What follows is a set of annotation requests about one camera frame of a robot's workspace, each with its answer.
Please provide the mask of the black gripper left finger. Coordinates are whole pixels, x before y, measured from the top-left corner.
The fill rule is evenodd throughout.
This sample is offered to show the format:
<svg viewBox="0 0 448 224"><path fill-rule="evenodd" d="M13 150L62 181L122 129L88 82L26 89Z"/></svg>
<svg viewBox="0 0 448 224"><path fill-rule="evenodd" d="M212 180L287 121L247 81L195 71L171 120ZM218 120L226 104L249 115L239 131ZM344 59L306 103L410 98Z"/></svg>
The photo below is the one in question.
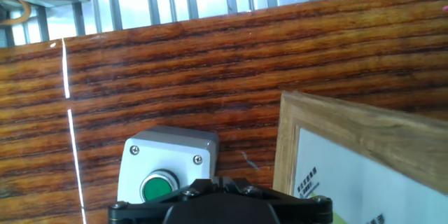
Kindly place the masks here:
<svg viewBox="0 0 448 224"><path fill-rule="evenodd" d="M156 197L149 202L131 204L118 201L111 203L108 206L108 224L161 223L175 205L217 193L220 185L219 177L199 178L188 186Z"/></svg>

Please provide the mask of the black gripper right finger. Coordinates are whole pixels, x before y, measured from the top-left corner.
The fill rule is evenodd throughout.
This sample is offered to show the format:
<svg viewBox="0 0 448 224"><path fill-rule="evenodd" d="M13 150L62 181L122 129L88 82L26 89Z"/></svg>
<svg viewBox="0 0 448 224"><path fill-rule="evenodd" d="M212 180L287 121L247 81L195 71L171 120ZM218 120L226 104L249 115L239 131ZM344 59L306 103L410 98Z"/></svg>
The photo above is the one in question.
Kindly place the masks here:
<svg viewBox="0 0 448 224"><path fill-rule="evenodd" d="M333 201L329 197L299 199L246 178L220 177L220 190L266 203L280 223L333 223Z"/></svg>

